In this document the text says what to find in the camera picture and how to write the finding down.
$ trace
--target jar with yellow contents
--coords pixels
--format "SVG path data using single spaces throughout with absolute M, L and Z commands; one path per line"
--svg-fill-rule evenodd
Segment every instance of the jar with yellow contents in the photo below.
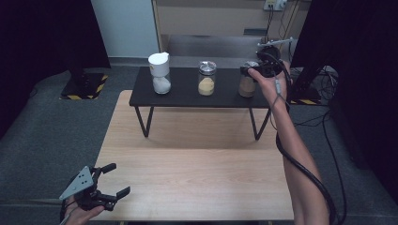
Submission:
M 202 61 L 199 63 L 198 91 L 202 96 L 211 96 L 216 84 L 217 66 L 214 62 Z

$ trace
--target tabletop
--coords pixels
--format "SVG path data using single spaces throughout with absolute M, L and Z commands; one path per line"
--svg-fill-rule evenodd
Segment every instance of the tabletop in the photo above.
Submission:
M 170 67 L 171 90 L 165 95 L 155 93 L 149 67 L 140 67 L 134 85 L 131 106 L 208 107 L 208 108 L 268 108 L 260 87 L 256 84 L 253 97 L 239 92 L 239 68 L 217 68 L 214 93 L 201 96 L 198 92 L 198 68 Z
M 102 193 L 131 193 L 96 220 L 293 219 L 272 126 L 255 141 L 247 109 L 157 107 L 145 138 L 131 93 L 120 94 L 96 164 L 117 165 L 99 179 Z M 253 112 L 262 123 L 267 110 Z

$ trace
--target power outlet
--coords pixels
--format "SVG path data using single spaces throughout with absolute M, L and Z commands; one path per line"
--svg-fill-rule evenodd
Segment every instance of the power outlet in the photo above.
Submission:
M 286 7 L 287 0 L 266 0 L 264 3 L 264 10 L 265 11 L 283 11 Z

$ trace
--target gray carpet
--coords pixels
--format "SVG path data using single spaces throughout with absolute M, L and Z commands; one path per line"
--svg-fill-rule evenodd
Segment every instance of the gray carpet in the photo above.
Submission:
M 199 61 L 195 57 L 188 58 L 190 64 Z M 172 60 L 173 66 L 187 65 L 186 57 Z M 228 59 L 219 60 L 221 65 L 228 64 Z M 0 142 L 0 200 L 57 199 L 75 173 L 85 165 L 94 165 L 119 93 L 133 89 L 138 72 L 136 66 L 139 65 L 99 69 L 109 78 L 95 100 L 60 100 L 59 95 L 69 80 L 67 72 L 38 83 L 37 90 L 32 93 L 36 94 Z M 314 86 L 319 88 L 319 80 Z M 292 106 L 291 115 L 294 122 L 300 123 L 321 116 L 327 110 L 328 107 L 322 106 Z M 321 118 L 307 125 L 320 121 Z M 371 171 L 356 168 L 331 119 L 326 127 L 344 180 L 348 203 L 345 224 L 398 224 L 398 206 Z M 322 124 L 299 126 L 298 132 L 314 155 L 339 212 L 343 213 L 340 184 Z M 0 203 L 0 224 L 58 223 L 57 205 Z M 273 224 L 292 222 L 274 221 Z

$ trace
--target black curtain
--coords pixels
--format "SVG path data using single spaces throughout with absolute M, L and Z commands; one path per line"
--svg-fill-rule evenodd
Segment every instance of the black curtain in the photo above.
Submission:
M 330 106 L 347 148 L 398 203 L 397 27 L 394 1 L 313 0 L 292 67 L 304 67 L 296 95 L 319 68 L 337 70 Z
M 0 138 L 40 80 L 109 67 L 89 0 L 0 1 Z

